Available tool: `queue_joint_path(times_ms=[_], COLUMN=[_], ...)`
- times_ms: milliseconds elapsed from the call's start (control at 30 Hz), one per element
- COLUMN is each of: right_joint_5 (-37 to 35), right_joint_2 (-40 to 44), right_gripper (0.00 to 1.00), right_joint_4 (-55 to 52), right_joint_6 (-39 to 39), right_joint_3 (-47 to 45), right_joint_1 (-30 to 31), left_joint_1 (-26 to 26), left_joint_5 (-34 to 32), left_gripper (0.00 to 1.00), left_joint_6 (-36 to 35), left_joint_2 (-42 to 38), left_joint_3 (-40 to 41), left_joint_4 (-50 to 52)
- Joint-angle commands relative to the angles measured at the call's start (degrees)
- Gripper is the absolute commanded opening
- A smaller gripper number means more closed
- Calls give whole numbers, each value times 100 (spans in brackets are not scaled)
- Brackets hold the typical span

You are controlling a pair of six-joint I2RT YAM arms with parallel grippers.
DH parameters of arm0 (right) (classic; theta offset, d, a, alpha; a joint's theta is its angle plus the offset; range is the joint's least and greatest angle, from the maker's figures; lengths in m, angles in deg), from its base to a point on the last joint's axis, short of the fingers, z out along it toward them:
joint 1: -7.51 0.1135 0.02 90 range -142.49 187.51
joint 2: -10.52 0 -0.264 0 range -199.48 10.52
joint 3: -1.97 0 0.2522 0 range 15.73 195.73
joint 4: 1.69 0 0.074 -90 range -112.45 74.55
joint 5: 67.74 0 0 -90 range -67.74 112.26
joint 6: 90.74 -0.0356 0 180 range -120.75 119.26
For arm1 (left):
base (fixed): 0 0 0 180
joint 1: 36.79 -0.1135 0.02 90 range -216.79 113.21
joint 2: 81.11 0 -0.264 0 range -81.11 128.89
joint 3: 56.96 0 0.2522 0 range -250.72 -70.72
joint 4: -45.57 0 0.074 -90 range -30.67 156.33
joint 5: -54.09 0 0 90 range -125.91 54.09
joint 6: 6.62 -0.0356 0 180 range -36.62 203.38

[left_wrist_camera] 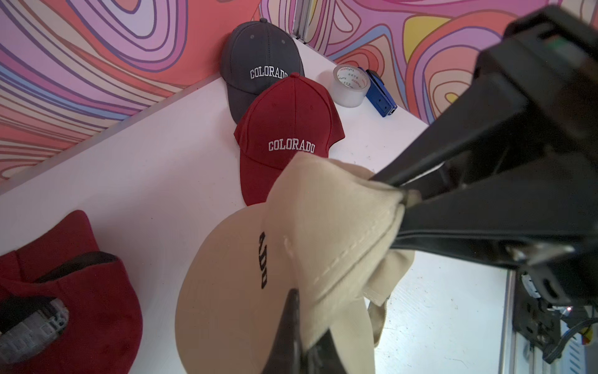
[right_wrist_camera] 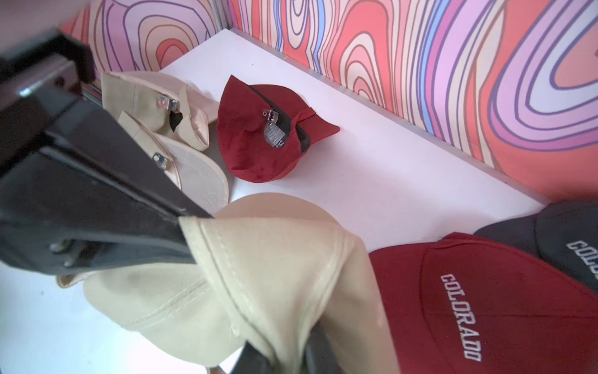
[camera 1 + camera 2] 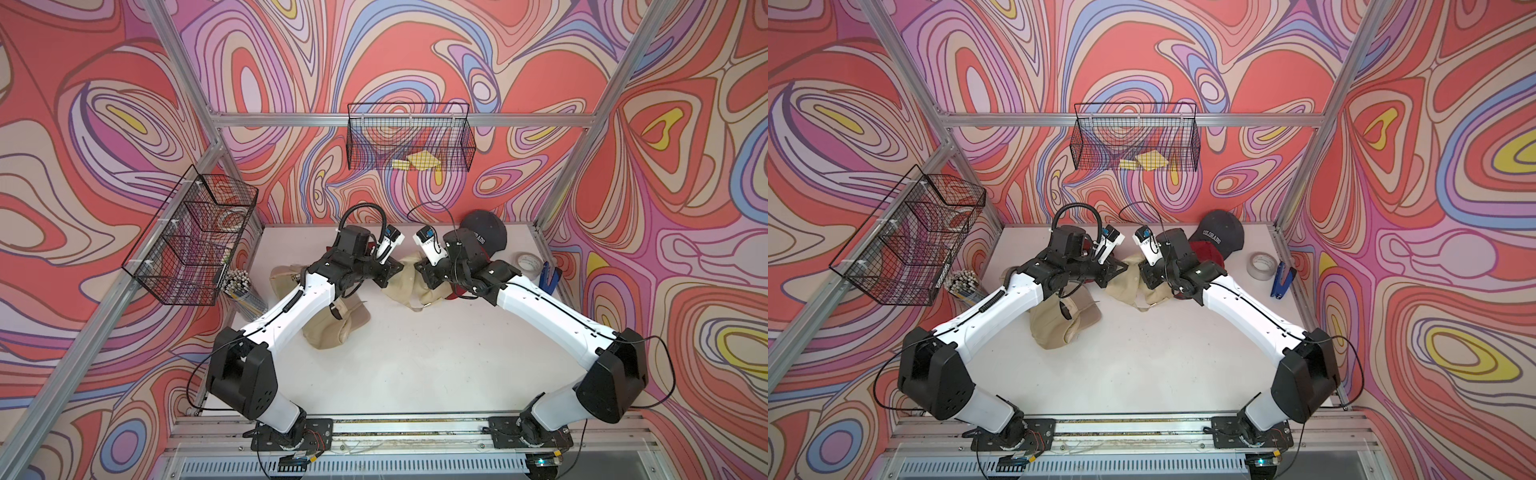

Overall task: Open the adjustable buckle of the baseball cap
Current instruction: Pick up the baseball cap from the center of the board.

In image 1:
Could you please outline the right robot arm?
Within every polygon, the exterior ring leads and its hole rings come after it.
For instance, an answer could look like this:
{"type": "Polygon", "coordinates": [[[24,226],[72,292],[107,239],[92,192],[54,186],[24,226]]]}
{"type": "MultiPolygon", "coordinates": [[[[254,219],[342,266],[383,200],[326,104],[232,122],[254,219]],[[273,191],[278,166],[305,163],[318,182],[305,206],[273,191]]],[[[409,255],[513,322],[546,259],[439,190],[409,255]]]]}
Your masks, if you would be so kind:
{"type": "Polygon", "coordinates": [[[597,32],[547,6],[507,26],[473,82],[375,181],[420,193],[392,247],[515,273],[512,326],[558,359],[564,309],[597,304],[597,32]]]}

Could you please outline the beige cap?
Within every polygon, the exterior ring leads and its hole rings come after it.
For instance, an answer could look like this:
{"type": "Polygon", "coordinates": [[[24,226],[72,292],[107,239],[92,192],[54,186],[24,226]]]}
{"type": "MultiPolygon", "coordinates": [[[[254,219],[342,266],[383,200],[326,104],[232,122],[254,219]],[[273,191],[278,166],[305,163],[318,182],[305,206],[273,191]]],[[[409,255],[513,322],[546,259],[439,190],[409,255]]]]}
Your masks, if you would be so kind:
{"type": "Polygon", "coordinates": [[[296,154],[264,203],[230,215],[199,248],[175,318],[185,371],[262,373],[297,289],[300,373],[327,330],[347,373],[375,372],[386,304],[415,257],[391,245],[419,201],[366,168],[296,154]]]}

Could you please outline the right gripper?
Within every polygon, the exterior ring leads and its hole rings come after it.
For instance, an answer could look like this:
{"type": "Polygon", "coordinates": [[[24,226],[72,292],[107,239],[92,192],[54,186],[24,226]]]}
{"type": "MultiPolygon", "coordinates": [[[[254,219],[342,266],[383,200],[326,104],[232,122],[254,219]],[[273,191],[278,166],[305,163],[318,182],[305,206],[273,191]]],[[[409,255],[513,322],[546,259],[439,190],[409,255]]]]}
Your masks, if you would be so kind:
{"type": "Polygon", "coordinates": [[[554,6],[510,23],[502,41],[479,54],[473,84],[372,180],[403,185],[499,129],[487,178],[561,154],[593,163],[593,252],[520,268],[550,303],[596,298],[595,30],[554,6]]]}

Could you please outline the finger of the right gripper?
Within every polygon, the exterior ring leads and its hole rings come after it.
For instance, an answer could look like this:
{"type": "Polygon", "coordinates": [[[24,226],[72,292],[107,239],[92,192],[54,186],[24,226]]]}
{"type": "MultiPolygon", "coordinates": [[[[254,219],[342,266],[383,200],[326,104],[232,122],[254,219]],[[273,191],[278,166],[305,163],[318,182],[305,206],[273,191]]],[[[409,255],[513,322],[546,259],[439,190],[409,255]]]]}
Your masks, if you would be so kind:
{"type": "Polygon", "coordinates": [[[561,154],[406,210],[392,249],[506,269],[593,252],[593,163],[561,154]]]}

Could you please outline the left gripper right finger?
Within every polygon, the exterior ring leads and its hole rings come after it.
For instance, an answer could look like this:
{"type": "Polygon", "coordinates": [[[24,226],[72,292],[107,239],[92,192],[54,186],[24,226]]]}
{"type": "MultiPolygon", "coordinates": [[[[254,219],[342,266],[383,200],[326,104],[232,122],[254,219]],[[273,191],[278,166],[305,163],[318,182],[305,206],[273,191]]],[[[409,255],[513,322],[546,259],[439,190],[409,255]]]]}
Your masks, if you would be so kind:
{"type": "Polygon", "coordinates": [[[347,374],[333,341],[330,330],[305,353],[307,374],[347,374]]]}

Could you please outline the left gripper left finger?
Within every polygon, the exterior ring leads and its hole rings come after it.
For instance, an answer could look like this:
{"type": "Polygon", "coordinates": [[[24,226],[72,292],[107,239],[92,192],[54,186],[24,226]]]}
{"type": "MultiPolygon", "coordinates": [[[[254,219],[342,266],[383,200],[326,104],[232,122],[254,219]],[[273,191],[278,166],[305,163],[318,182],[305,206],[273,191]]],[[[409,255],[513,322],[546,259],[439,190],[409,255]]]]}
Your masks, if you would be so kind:
{"type": "Polygon", "coordinates": [[[302,347],[300,336],[300,298],[291,289],[283,307],[277,333],[262,374],[299,374],[302,347]]]}

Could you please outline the dark red cap front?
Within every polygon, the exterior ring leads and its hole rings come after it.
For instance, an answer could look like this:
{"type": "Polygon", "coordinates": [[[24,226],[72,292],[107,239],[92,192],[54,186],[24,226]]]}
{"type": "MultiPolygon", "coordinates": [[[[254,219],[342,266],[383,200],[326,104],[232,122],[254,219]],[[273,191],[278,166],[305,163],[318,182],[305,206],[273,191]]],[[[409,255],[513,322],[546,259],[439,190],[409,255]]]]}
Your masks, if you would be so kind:
{"type": "Polygon", "coordinates": [[[143,335],[124,263],[75,210],[1,257],[3,373],[127,373],[143,335]]]}

